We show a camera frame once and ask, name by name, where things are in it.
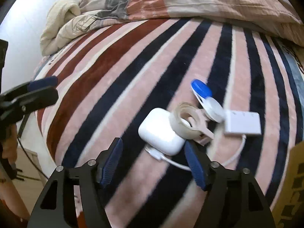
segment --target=black clamp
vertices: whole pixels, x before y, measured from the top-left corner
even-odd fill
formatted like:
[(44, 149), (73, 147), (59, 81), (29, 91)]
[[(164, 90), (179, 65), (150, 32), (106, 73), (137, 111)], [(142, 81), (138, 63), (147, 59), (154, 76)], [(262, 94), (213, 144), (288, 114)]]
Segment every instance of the black clamp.
[[(96, 160), (89, 160), (83, 166), (72, 169), (58, 166), (38, 198), (28, 228), (77, 227), (74, 185), (80, 186), (87, 227), (110, 228), (97, 191), (110, 183), (111, 175), (107, 173), (107, 168), (110, 165), (110, 172), (114, 173), (122, 149), (122, 140), (115, 138), (109, 149), (102, 151)], [(185, 144), (187, 150), (197, 157), (198, 169), (202, 170), (192, 171), (197, 185), (208, 191), (194, 227), (275, 228), (265, 197), (248, 169), (225, 169), (218, 162), (211, 162), (189, 141)]]
[[(0, 141), (10, 137), (7, 127), (22, 120), (25, 114), (54, 105), (58, 100), (56, 85), (58, 79), (51, 76), (45, 79), (21, 84), (0, 95)], [(11, 179), (16, 178), (17, 171), (7, 159), (2, 158), (0, 144), (0, 163)]]
[(200, 181), (197, 185), (208, 191), (195, 228), (275, 228), (265, 196), (249, 169), (226, 169), (187, 141), (187, 160), (189, 152), (200, 163), (204, 180), (197, 178), (193, 170), (192, 175), (195, 181)]

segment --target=striped blanket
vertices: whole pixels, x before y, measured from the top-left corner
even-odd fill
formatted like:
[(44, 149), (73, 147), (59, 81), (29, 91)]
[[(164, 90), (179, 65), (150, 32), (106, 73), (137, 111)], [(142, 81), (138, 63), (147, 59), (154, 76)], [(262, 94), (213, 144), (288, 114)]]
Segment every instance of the striped blanket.
[[(59, 100), (37, 120), (58, 165), (81, 166), (115, 137), (124, 142), (102, 196), (112, 227), (193, 227), (206, 193), (190, 172), (148, 155), (137, 130), (153, 108), (198, 105), (194, 78), (225, 109), (259, 113), (262, 136), (248, 137), (228, 168), (249, 168), (271, 208), (289, 151), (303, 140), (304, 82), (295, 59), (280, 40), (230, 24), (182, 18), (112, 25), (47, 58), (36, 78), (51, 75), (59, 80)], [(208, 127), (215, 139), (207, 153), (224, 162), (242, 138), (225, 136), (222, 124)], [(173, 160), (187, 164), (183, 151)]]
[(40, 38), (43, 56), (105, 26), (135, 20), (208, 17), (304, 46), (304, 25), (288, 0), (58, 0)]

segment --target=comforter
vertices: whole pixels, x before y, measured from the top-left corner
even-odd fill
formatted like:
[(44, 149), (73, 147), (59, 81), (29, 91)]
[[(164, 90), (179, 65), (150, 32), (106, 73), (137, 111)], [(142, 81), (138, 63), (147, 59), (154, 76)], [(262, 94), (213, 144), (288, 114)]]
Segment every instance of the comforter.
[(230, 24), (242, 21), (244, 27), (304, 46), (303, 23), (288, 0), (81, 0), (78, 10), (70, 9), (71, 3), (74, 0), (59, 0), (51, 8), (40, 39), (42, 55), (53, 54), (72, 39), (105, 26), (193, 16), (225, 19)]

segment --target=charging cable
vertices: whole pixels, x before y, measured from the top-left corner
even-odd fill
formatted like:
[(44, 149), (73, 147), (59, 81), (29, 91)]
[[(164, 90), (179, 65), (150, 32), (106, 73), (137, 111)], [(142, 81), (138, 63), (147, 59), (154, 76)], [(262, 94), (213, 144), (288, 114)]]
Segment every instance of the charging cable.
[(22, 145), (22, 143), (21, 143), (19, 137), (17, 137), (17, 140), (18, 140), (18, 142), (19, 142), (19, 144), (20, 144), (20, 146), (21, 146), (23, 152), (24, 152), (25, 155), (27, 156), (28, 160), (31, 162), (31, 164), (36, 168), (37, 171), (39, 171), (39, 172), (48, 180), (49, 178), (47, 177), (47, 175), (45, 175), (45, 174), (43, 173), (43, 171), (40, 170), (38, 166), (36, 166), (36, 164), (32, 161), (32, 159), (30, 158), (30, 156), (27, 154), (27, 152), (26, 152), (25, 148), (23, 147), (23, 145)]
[(201, 105), (202, 107), (204, 107), (203, 102), (202, 102), (202, 100), (201, 100), (201, 97), (198, 96), (197, 93), (196, 93), (196, 91), (194, 91), (193, 89), (192, 89), (192, 91), (193, 91), (193, 94), (194, 94), (194, 96), (196, 97), (196, 99), (199, 101), (200, 105)]
[(176, 163), (175, 161), (168, 159), (162, 152), (160, 152), (159, 150), (155, 149), (154, 147), (151, 146), (145, 146), (145, 150), (156, 160), (160, 161), (160, 160), (164, 160), (166, 162), (168, 162), (169, 164), (174, 165), (177, 168), (180, 168), (182, 170), (187, 170), (187, 171), (191, 171), (190, 167)]
[(231, 162), (235, 161), (235, 159), (241, 154), (244, 146), (245, 146), (245, 142), (246, 142), (246, 135), (243, 134), (242, 135), (242, 143), (239, 147), (239, 149), (235, 152), (235, 154), (228, 160), (226, 160), (224, 163), (222, 163), (221, 165), (226, 167), (228, 164), (230, 164)]

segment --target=white stripe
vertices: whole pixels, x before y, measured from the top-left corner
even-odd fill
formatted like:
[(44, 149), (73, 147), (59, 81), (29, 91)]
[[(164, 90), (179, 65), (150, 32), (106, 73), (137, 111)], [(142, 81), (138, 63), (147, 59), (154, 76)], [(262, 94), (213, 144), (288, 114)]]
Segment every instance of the white stripe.
[(62, 99), (64, 98), (64, 96), (66, 95), (66, 93), (68, 92), (69, 88), (72, 86), (72, 84), (78, 79), (80, 78), (81, 75), (83, 75), (86, 71), (88, 71), (90, 69), (90, 67), (96, 62), (96, 60), (98, 59), (98, 57), (107, 50), (107, 48), (109, 48), (112, 44), (114, 44), (116, 41), (118, 41), (120, 38), (122, 38), (124, 35), (126, 35), (127, 33), (129, 33), (130, 31), (132, 31), (133, 29), (135, 29), (136, 27), (138, 27), (139, 25), (145, 23), (146, 21), (138, 21), (138, 22), (134, 22), (134, 26), (129, 28), (128, 30), (126, 30), (125, 32), (123, 32), (121, 35), (119, 35), (117, 38), (115, 38), (114, 40), (112, 40), (110, 43), (108, 43), (107, 45), (105, 45), (98, 53), (96, 53), (91, 60), (87, 63), (86, 67), (83, 68), (82, 71), (80, 71), (77, 75), (75, 75), (74, 78), (71, 79), (71, 81), (69, 83), (67, 83), (66, 87), (63, 88), (63, 90), (58, 94), (59, 95), (59, 99), (57, 101), (57, 103), (52, 107), (52, 110), (47, 118), (46, 124), (45, 124), (45, 128), (43, 130), (43, 136), (46, 138), (47, 134), (48, 134), (48, 130), (50, 128), (50, 125), (57, 113), (57, 110), (62, 102)]
[(69, 51), (80, 39), (82, 39), (84, 35), (79, 36), (77, 39), (73, 40), (69, 45), (61, 49), (59, 52), (57, 52), (54, 56), (52, 56), (52, 59), (47, 63), (40, 71), (40, 73), (37, 75), (35, 80), (42, 79), (46, 76), (46, 74), (50, 71), (50, 69), (64, 56), (64, 54)]
[(158, 50), (158, 52), (145, 64), (145, 66), (139, 71), (139, 73), (133, 78), (130, 84), (126, 87), (126, 89), (122, 92), (122, 94), (118, 97), (116, 102), (112, 105), (112, 107), (108, 110), (107, 114), (100, 122), (96, 130), (94, 131), (91, 139), (88, 141), (86, 147), (82, 151), (78, 162), (81, 162), (81, 158), (85, 157), (87, 152), (90, 151), (91, 147), (94, 145), (95, 141), (99, 137), (99, 134), (104, 129), (105, 125), (107, 124), (108, 120), (111, 118), (112, 114), (117, 110), (120, 106), (124, 98), (128, 95), (128, 93), (132, 90), (132, 88), (140, 81), (141, 76), (150, 68), (152, 63), (158, 58), (158, 56), (162, 53), (162, 51), (172, 42), (175, 37), (188, 25), (190, 21), (188, 21), (185, 25), (183, 25), (166, 43), (162, 45), (162, 47)]
[(58, 76), (61, 71), (64, 69), (64, 67), (69, 63), (70, 60), (72, 60), (84, 47), (86, 47), (93, 39), (98, 37), (100, 34), (102, 34), (104, 31), (106, 31), (109, 27), (104, 27), (102, 29), (99, 29), (95, 33), (93, 33), (90, 37), (88, 37), (80, 46), (77, 47), (73, 51), (71, 55), (69, 55), (66, 60), (63, 61), (63, 63), (60, 64), (58, 69), (55, 71), (54, 75)]
[[(287, 90), (291, 90), (291, 87), (289, 86), (289, 79), (286, 78), (287, 77), (287, 71), (285, 69), (285, 65), (283, 64), (283, 60), (281, 59), (281, 56), (276, 48), (276, 46), (274, 45), (272, 39), (269, 37), (269, 36), (266, 36), (267, 40), (268, 40), (268, 43), (271, 47), (271, 49), (273, 50), (273, 54), (275, 56), (275, 59), (276, 59), (276, 62), (278, 63), (278, 67), (280, 69), (280, 72), (282, 74), (282, 78), (283, 78), (283, 81), (284, 81), (284, 87), (285, 87), (285, 93), (286, 93), (286, 99), (288, 98), (288, 92)], [(295, 103), (294, 99), (293, 99), (293, 95), (291, 94), (290, 99), (292, 99), (292, 103)], [(289, 107), (289, 116), (291, 116), (291, 109), (292, 107)], [(296, 136), (296, 133), (294, 133), (294, 137), (291, 138), (290, 136), (290, 128), (289, 128), (289, 142), (288, 142), (288, 150), (287, 150), (287, 155), (286, 155), (286, 158), (285, 158), (285, 167), (284, 167), (284, 171), (283, 171), (283, 174), (282, 174), (282, 178), (281, 178), (281, 181), (280, 181), (280, 184), (278, 186), (278, 189), (277, 189), (277, 192), (276, 192), (276, 195), (272, 201), (272, 204), (270, 205), (270, 209), (273, 210), (278, 198), (279, 198), (279, 195), (281, 193), (281, 190), (282, 190), (282, 187), (283, 187), (283, 183), (284, 183), (284, 180), (285, 180), (285, 176), (286, 176), (286, 171), (287, 171), (287, 167), (288, 167), (288, 161), (289, 161), (289, 154), (290, 154), (290, 150), (295, 146), (295, 136)]]
[(232, 51), (231, 51), (231, 63), (230, 63), (230, 73), (228, 77), (228, 83), (227, 83), (227, 89), (225, 93), (224, 98), (224, 109), (229, 109), (231, 105), (231, 98), (232, 98), (232, 92), (233, 92), (233, 86), (235, 81), (235, 60), (237, 56), (237, 46), (236, 46), (236, 33), (235, 33), (235, 27), (232, 27)]

